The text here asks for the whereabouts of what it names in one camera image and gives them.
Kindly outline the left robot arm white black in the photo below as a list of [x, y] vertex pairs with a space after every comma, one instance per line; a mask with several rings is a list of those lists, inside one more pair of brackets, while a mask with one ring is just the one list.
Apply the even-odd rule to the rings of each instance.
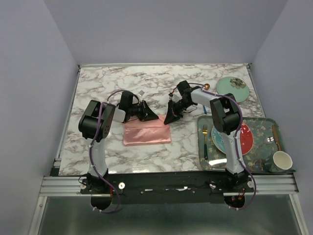
[[158, 119], [146, 101], [140, 100], [137, 95], [128, 90], [117, 90], [112, 94], [118, 92], [121, 92], [121, 98], [117, 105], [109, 101], [91, 100], [78, 124], [78, 129], [87, 140], [89, 149], [89, 170], [85, 185], [90, 184], [97, 193], [104, 193], [108, 187], [112, 187], [112, 184], [105, 179], [108, 173], [105, 139], [110, 132], [112, 122], [126, 123], [132, 117], [136, 117], [141, 122]]

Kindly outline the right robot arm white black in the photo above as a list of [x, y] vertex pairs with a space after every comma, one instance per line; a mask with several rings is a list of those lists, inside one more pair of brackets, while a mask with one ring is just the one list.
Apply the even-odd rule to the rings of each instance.
[[226, 179], [225, 187], [235, 192], [248, 178], [243, 161], [240, 129], [243, 122], [242, 111], [233, 94], [214, 94], [202, 86], [191, 87], [185, 80], [174, 90], [178, 90], [181, 99], [173, 101], [174, 92], [169, 93], [168, 109], [164, 124], [170, 124], [183, 118], [183, 111], [193, 105], [201, 104], [211, 109], [215, 129], [220, 132], [225, 146]]

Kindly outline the pink cloth napkin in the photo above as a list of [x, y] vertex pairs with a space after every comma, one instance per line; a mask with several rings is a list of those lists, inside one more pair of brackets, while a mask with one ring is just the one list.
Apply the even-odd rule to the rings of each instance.
[[156, 120], [140, 121], [136, 119], [125, 123], [123, 144], [135, 146], [170, 143], [170, 126], [165, 125], [164, 121], [165, 115], [159, 115]]

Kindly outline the blue handled utensil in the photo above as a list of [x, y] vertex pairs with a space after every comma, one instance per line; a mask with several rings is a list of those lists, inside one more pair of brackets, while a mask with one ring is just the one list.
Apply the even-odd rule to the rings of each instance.
[[203, 112], [204, 112], [204, 114], [207, 115], [206, 107], [205, 107], [204, 105], [203, 105], [202, 107], [203, 107]]

